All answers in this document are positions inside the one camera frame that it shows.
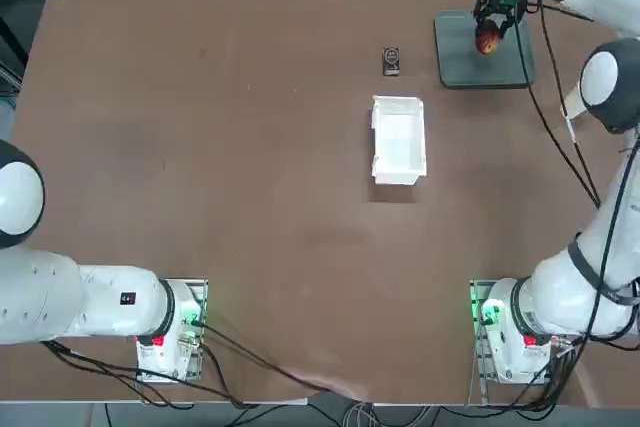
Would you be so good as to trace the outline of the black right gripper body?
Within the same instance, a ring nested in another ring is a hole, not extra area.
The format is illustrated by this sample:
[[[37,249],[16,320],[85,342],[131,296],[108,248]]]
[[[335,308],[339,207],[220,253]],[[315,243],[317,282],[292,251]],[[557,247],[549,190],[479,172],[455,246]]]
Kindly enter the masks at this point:
[[[527,0],[489,0],[490,15],[523,15],[527,10]]]

